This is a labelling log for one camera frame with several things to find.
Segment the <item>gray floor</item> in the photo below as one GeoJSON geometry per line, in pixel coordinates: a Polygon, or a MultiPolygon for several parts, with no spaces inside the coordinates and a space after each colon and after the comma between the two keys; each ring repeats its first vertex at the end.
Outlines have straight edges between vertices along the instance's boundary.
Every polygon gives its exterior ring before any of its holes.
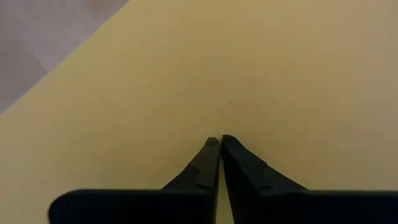
{"type": "Polygon", "coordinates": [[[0,114],[128,0],[0,0],[0,114]]]}

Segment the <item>black plastic piece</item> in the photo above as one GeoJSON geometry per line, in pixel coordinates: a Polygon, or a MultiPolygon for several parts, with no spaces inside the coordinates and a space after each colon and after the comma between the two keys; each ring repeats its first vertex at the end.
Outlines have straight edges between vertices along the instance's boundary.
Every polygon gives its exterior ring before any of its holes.
{"type": "Polygon", "coordinates": [[[75,190],[50,206],[51,224],[215,223],[220,146],[209,138],[161,190],[75,190]]]}
{"type": "Polygon", "coordinates": [[[221,154],[235,224],[398,223],[398,192],[307,190],[230,135],[221,154]]]}

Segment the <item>black object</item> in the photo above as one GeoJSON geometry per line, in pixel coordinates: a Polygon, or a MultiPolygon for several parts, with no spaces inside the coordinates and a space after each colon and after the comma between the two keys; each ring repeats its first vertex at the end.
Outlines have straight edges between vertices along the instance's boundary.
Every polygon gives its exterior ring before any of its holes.
{"type": "Polygon", "coordinates": [[[235,224],[398,223],[397,192],[307,190],[230,135],[221,154],[235,224]]]}
{"type": "Polygon", "coordinates": [[[75,190],[50,206],[51,224],[214,223],[220,145],[209,138],[162,190],[75,190]]]}

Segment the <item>pale yellow sheet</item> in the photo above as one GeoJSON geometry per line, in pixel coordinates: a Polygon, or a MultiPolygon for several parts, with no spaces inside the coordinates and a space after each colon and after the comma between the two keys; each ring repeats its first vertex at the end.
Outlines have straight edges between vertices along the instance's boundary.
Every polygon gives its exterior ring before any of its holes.
{"type": "Polygon", "coordinates": [[[394,5],[131,1],[1,115],[0,223],[159,188],[223,133],[312,189],[398,189],[394,5]]]}

